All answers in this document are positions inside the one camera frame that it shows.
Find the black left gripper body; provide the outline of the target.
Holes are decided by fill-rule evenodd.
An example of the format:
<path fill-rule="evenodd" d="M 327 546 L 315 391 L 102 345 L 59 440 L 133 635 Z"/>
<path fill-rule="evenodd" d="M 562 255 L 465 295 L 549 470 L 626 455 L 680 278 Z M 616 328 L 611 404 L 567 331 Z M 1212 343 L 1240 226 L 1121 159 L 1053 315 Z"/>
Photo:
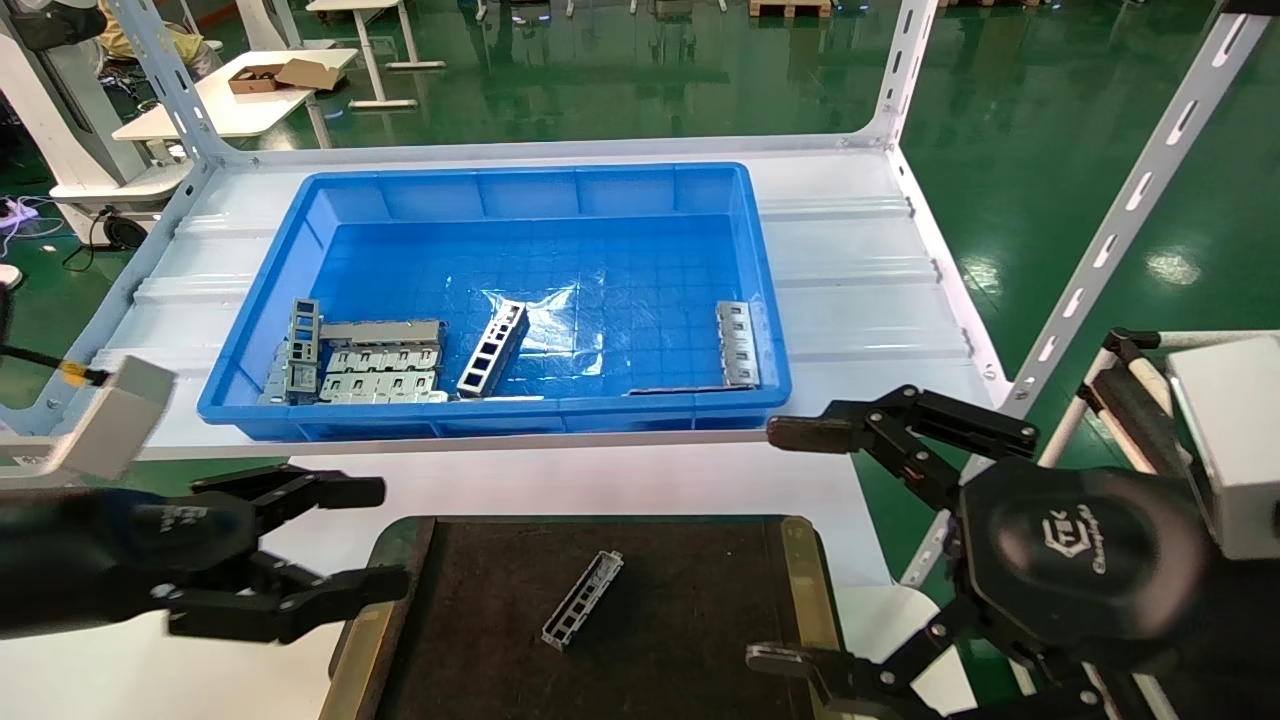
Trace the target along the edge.
<path fill-rule="evenodd" d="M 219 493 L 164 497 L 119 488 L 28 493 L 28 633 L 123 623 L 259 547 L 251 502 Z"/>

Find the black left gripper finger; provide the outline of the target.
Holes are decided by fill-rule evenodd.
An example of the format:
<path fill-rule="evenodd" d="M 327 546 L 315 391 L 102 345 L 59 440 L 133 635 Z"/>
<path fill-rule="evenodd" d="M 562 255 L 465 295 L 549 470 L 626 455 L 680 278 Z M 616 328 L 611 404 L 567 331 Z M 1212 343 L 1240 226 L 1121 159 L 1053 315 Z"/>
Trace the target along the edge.
<path fill-rule="evenodd" d="M 320 575 L 284 559 L 242 559 L 175 587 L 163 607 L 173 635 L 291 644 L 408 592 L 410 570 L 401 565 Z"/>
<path fill-rule="evenodd" d="M 276 464 L 197 480 L 189 497 L 192 503 L 236 512 L 255 537 L 261 537 L 312 509 L 379 507 L 387 498 L 387 483 L 380 477 Z"/>

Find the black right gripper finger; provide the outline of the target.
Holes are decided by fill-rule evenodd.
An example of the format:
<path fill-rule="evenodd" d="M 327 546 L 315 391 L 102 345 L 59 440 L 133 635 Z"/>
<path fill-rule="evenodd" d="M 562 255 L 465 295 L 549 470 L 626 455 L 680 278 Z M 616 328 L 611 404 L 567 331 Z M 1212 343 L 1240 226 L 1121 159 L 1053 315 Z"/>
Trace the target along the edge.
<path fill-rule="evenodd" d="M 972 635 L 1000 629 L 1000 615 L 979 598 L 963 594 L 937 607 L 882 659 L 813 644 L 758 642 L 745 651 L 755 673 L 803 679 L 828 714 L 864 719 L 1000 719 L 1000 707 L 973 705 L 946 714 L 916 689 L 919 678 Z"/>
<path fill-rule="evenodd" d="M 868 454 L 936 511 L 956 509 L 961 473 L 927 439 L 992 460 L 1029 459 L 1039 439 L 1028 423 L 915 386 L 872 401 L 835 400 L 817 416 L 777 415 L 765 436 L 783 451 Z"/>

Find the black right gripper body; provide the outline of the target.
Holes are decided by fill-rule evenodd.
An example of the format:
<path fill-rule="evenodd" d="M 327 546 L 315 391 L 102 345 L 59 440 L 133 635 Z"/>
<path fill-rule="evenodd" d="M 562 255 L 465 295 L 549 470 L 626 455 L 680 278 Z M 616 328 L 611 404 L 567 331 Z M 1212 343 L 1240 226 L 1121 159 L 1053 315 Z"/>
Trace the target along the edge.
<path fill-rule="evenodd" d="M 1216 544 L 1176 480 L 1004 459 L 957 492 L 980 634 L 1023 661 L 1167 664 L 1196 629 Z"/>

